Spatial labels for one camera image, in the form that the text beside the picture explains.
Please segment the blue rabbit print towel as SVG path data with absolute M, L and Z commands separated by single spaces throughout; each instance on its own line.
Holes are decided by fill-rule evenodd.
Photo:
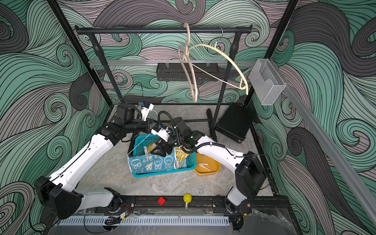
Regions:
M 136 175 L 152 174 L 175 170 L 175 158 L 173 156 L 142 155 L 128 158 L 132 173 Z

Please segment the grey clothespin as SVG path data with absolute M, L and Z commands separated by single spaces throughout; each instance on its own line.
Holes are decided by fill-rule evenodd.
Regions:
M 146 158 L 148 159 L 149 158 L 149 151 L 148 151 L 148 148 L 146 146 L 144 146 L 144 152 L 145 152 Z

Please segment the yellow striped towel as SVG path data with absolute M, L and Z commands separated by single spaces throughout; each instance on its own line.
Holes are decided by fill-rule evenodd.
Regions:
M 148 151 L 149 151 L 149 153 L 151 153 L 152 150 L 153 150 L 154 148 L 156 148 L 156 147 L 157 147 L 156 144 L 151 144 L 151 145 L 149 145 L 149 146 L 148 146 Z M 180 148 L 175 148 L 175 157 L 176 157 L 178 163 L 183 162 L 188 156 L 189 156 L 189 154 L 185 153 L 182 149 L 180 149 Z

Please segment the light blue wire hanger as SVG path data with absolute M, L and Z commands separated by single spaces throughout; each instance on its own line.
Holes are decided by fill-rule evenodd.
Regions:
M 143 142 L 149 138 L 149 136 L 153 136 L 153 134 L 147 134 L 143 136 L 137 136 L 131 139 L 131 144 L 133 145 L 133 149 L 129 149 L 127 158 L 137 156 L 138 149 L 144 145 Z

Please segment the white clothespin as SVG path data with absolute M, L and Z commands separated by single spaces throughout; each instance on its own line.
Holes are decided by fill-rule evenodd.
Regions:
M 211 171 L 207 166 L 208 164 L 207 163 L 199 163 L 199 166 L 203 169 L 206 169 L 207 171 Z

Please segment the cream plastic hanger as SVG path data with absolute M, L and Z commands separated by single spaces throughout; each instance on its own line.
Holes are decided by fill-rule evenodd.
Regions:
M 239 68 L 239 66 L 236 64 L 236 62 L 234 61 L 234 59 L 231 57 L 231 53 L 229 53 L 229 55 L 227 55 L 224 52 L 222 52 L 221 50 L 219 50 L 217 48 L 217 42 L 215 42 L 214 46 L 211 46 L 211 45 L 208 45 L 208 44 L 196 44 L 194 46 L 191 46 L 191 43 L 190 43 L 190 45 L 189 45 L 189 56 L 190 56 L 191 50 L 196 49 L 198 47 L 204 47 L 204 48 L 213 50 L 217 54 L 221 55 L 223 58 L 225 58 L 227 60 L 228 63 L 230 63 L 231 67 L 234 67 L 236 69 L 236 71 L 238 72 L 238 74 L 239 74 L 239 76 L 241 78 L 238 86 L 235 86 L 235 85 L 233 85 L 233 84 L 225 81 L 224 79 L 220 79 L 219 77 L 213 76 L 216 80 L 222 82 L 225 85 L 229 85 L 229 86 L 237 88 L 239 90 L 246 91 L 247 95 L 249 94 L 249 86 L 248 86 L 248 82 L 246 81 L 245 75 L 241 71 L 241 69 Z

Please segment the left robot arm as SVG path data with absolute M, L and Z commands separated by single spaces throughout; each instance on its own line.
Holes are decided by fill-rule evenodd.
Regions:
M 36 180 L 39 202 L 61 220 L 90 208 L 117 213 L 122 203 L 117 191 L 105 187 L 84 192 L 76 187 L 87 171 L 127 134 L 150 132 L 153 121 L 148 119 L 148 114 L 153 109 L 154 105 L 149 102 L 142 102 L 140 109 L 132 104 L 118 105 L 114 117 L 104 123 L 74 157 L 49 177 L 41 176 Z

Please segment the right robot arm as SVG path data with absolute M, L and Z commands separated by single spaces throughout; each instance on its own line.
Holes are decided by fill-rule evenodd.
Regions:
M 236 181 L 225 197 L 227 210 L 237 208 L 245 200 L 253 200 L 267 178 L 256 153 L 229 149 L 200 131 L 192 131 L 179 117 L 171 120 L 168 125 L 160 122 L 155 124 L 151 134 L 159 137 L 152 153 L 165 157 L 179 149 L 186 154 L 208 156 L 227 167 Z

